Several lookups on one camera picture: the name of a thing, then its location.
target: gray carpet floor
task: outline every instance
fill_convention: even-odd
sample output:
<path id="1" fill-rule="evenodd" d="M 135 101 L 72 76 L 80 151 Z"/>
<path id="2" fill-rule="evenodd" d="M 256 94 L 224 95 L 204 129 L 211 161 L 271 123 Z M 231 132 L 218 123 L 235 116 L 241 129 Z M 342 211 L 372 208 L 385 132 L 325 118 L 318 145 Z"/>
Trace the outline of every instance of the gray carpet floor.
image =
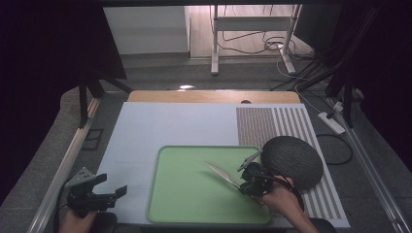
<path id="1" fill-rule="evenodd" d="M 123 61 L 127 81 L 121 81 L 134 89 L 179 89 L 182 84 L 195 86 L 194 89 L 258 89 L 269 90 L 290 78 L 279 73 L 277 58 L 256 58 L 248 60 L 223 60 L 218 76 L 210 75 L 210 64 L 207 60 L 176 60 L 148 62 L 146 65 L 133 65 L 131 60 Z M 296 70 L 303 69 L 308 61 L 295 62 Z M 281 72 L 286 72 L 282 62 Z M 115 127 L 121 105 L 127 94 L 118 88 L 102 82 L 107 91 L 100 100 L 100 105 L 91 125 L 91 130 L 103 130 L 102 138 L 95 150 L 87 150 L 95 145 L 92 141 L 83 144 L 72 168 L 71 175 L 86 166 L 96 173 L 100 160 Z M 284 90 L 291 85 L 284 85 L 277 90 Z M 317 134 L 331 134 L 330 129 L 317 118 L 317 110 L 329 111 L 325 100 L 326 85 L 318 83 L 311 87 L 311 93 L 301 94 L 310 103 L 304 101 Z M 397 157 L 390 145 L 376 131 L 362 113 L 359 103 L 353 104 L 353 124 L 370 159 L 377 168 L 388 190 L 395 198 L 407 222 L 412 222 L 412 175 Z M 58 169 L 61 159 L 67 151 L 80 122 L 79 93 L 72 89 L 61 98 L 61 110 L 48 137 L 21 176 L 0 208 L 0 231 L 26 232 L 43 197 Z M 319 138 L 326 161 L 341 161 L 350 154 L 347 146 L 333 138 Z M 375 194 L 357 155 L 350 162 L 328 166 L 335 183 L 343 208 L 351 224 L 349 229 L 338 229 L 338 232 L 395 232 L 380 200 Z M 149 232 L 148 229 L 120 224 L 116 232 Z M 167 229 L 151 229 L 150 232 L 171 232 Z M 52 232 L 52 223 L 45 232 Z"/>

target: wall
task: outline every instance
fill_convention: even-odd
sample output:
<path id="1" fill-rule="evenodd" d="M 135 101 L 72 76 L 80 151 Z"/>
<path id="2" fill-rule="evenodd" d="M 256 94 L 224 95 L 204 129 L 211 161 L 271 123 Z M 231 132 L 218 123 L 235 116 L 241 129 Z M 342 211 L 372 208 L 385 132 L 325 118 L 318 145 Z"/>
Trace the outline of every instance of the wall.
<path id="1" fill-rule="evenodd" d="M 105 8 L 119 54 L 188 52 L 186 7 Z"/>

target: person's arm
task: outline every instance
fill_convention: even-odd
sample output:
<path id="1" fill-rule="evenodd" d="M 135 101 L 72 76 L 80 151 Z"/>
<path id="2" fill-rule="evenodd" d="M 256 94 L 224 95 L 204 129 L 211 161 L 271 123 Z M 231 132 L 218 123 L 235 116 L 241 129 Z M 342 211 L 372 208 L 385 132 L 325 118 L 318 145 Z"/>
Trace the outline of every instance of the person's arm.
<path id="1" fill-rule="evenodd" d="M 284 185 L 273 183 L 271 192 L 257 197 L 257 200 L 268 206 L 274 212 L 284 216 L 300 233 L 317 233 L 318 230 L 303 213 L 297 202 L 297 198 Z"/>
<path id="2" fill-rule="evenodd" d="M 58 233 L 88 233 L 96 215 L 97 212 L 89 212 L 81 218 L 69 208 L 61 221 Z"/>

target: black cable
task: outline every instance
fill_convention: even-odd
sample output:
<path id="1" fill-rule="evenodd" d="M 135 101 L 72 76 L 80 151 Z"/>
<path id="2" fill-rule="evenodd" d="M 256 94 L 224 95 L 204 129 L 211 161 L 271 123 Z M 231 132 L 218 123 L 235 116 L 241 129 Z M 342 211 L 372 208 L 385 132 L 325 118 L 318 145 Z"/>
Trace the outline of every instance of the black cable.
<path id="1" fill-rule="evenodd" d="M 274 41 L 274 42 L 270 42 L 269 40 L 271 40 L 271 39 L 285 39 L 285 37 L 278 37 L 278 36 L 274 36 L 274 37 L 269 37 L 269 38 L 267 38 L 266 40 L 264 40 L 264 37 L 266 36 L 266 32 L 264 32 L 263 33 L 263 36 L 261 37 L 261 40 L 264 42 L 264 44 L 266 45 L 266 46 L 273 46 L 273 45 L 277 45 L 277 44 L 280 44 L 280 45 L 283 45 L 284 43 L 283 42 L 278 42 L 278 41 Z"/>
<path id="2" fill-rule="evenodd" d="M 258 34 L 258 33 L 263 33 L 263 31 L 251 32 L 251 33 L 248 33 L 248 34 L 245 34 L 245 35 L 242 35 L 242 36 L 237 36 L 237 37 L 233 37 L 233 38 L 230 38 L 230 39 L 226 39 L 224 37 L 224 31 L 222 31 L 222 37 L 223 37 L 224 41 L 229 42 L 229 41 L 237 40 L 237 39 L 240 39 L 240 38 L 243 38 L 243 37 L 252 36 L 252 35 L 255 35 L 255 34 Z"/>
<path id="3" fill-rule="evenodd" d="M 352 158 L 353 158 L 353 156 L 354 156 L 354 150 L 352 149 L 351 145 L 349 145 L 349 143 L 346 142 L 346 141 L 345 141 L 344 139 L 342 139 L 341 137 L 338 137 L 338 136 L 333 135 L 333 134 L 318 134 L 318 135 L 316 135 L 316 137 L 317 137 L 317 138 L 319 138 L 319 137 L 332 137 L 332 138 L 336 138 L 336 139 L 340 140 L 341 142 L 343 142 L 343 143 L 348 147 L 348 149 L 349 149 L 349 151 L 350 151 L 349 157 L 348 157 L 346 160 L 344 160 L 344 161 L 342 161 L 342 162 L 327 162 L 326 165 L 344 165 L 344 164 L 349 163 L 349 162 L 352 160 Z"/>
<path id="4" fill-rule="evenodd" d="M 303 61 L 303 60 L 314 60 L 315 54 L 297 54 L 295 52 L 290 52 L 290 56 L 295 61 Z"/>
<path id="5" fill-rule="evenodd" d="M 308 71 L 308 72 L 306 72 L 306 69 L 308 69 L 310 66 L 312 66 L 313 64 L 314 64 L 314 62 L 315 62 L 315 60 L 313 60 L 313 61 L 311 61 L 307 66 L 305 66 L 305 68 L 303 68 L 298 74 L 296 74 L 295 76 L 298 78 L 298 79 L 305 79 L 309 74 L 311 74 L 311 70 L 310 71 Z M 280 84 L 278 84 L 278 85 L 276 85 L 276 86 L 274 86 L 274 87 L 270 87 L 270 85 L 269 85 L 269 91 L 273 91 L 273 90 L 275 90 L 276 88 L 278 88 L 278 87 L 280 87 L 280 86 L 282 86 L 282 85 L 285 85 L 285 84 L 288 84 L 288 83 L 291 83 L 291 82 L 293 82 L 294 81 L 294 79 L 289 79 L 288 81 L 286 81 L 286 82 L 284 82 L 284 83 L 280 83 Z"/>
<path id="6" fill-rule="evenodd" d="M 290 90 L 294 90 L 294 88 L 300 83 L 300 82 L 302 82 L 302 81 L 308 81 L 308 77 L 310 76 L 310 75 L 312 75 L 312 73 L 317 73 L 318 71 L 319 71 L 319 66 L 321 65 L 321 63 L 320 62 L 317 62 L 316 63 L 316 66 L 315 67 L 312 67 L 309 71 L 307 71 L 306 72 L 306 74 L 304 74 L 300 79 L 298 79 L 295 83 L 294 83 L 294 85 L 291 87 L 291 89 Z"/>
<path id="7" fill-rule="evenodd" d="M 260 13 L 260 16 L 264 16 L 264 9 L 265 9 L 265 5 L 263 5 L 263 10 Z"/>
<path id="8" fill-rule="evenodd" d="M 263 50 L 259 50 L 259 51 L 243 51 L 243 50 L 237 50 L 237 49 L 234 49 L 234 48 L 223 47 L 219 43 L 217 43 L 217 44 L 223 50 L 235 50 L 235 51 L 239 51 L 239 52 L 246 53 L 246 54 L 258 54 L 258 53 L 264 52 L 266 50 L 269 50 L 269 47 L 265 47 Z"/>
<path id="9" fill-rule="evenodd" d="M 212 22 L 212 6 L 209 6 L 209 19 L 210 19 L 210 27 L 212 28 L 212 34 L 214 34 L 215 30 L 213 29 L 213 22 Z"/>
<path id="10" fill-rule="evenodd" d="M 318 97 L 320 100 L 322 100 L 322 102 L 324 102 L 330 109 L 332 109 L 332 110 L 334 111 L 334 109 L 333 109 L 333 108 L 327 103 L 327 101 L 324 100 L 321 96 L 316 95 L 316 94 L 312 93 L 312 92 L 309 91 L 309 90 L 306 90 L 306 91 L 309 92 L 311 95 L 313 95 L 313 96 L 315 96 L 315 97 Z"/>
<path id="11" fill-rule="evenodd" d="M 299 73 L 301 78 L 308 78 L 309 76 L 311 76 L 313 73 L 317 73 L 320 66 L 321 66 L 321 62 L 314 62 L 312 63 L 314 65 L 314 67 L 311 67 L 309 70 L 305 70 Z"/>

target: black and white stripes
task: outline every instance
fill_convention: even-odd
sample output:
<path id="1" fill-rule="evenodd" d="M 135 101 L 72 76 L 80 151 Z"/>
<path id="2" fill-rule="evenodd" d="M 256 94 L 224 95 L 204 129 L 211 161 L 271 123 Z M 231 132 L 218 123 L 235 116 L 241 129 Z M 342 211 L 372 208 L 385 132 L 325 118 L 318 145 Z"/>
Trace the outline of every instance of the black and white stripes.
<path id="1" fill-rule="evenodd" d="M 325 166 L 316 135 L 303 105 L 279 105 L 276 108 L 236 108 L 240 146 L 262 146 L 277 136 L 293 136 L 307 142 L 324 162 L 324 176 L 315 187 L 301 191 L 306 212 L 311 217 L 346 218 Z"/>

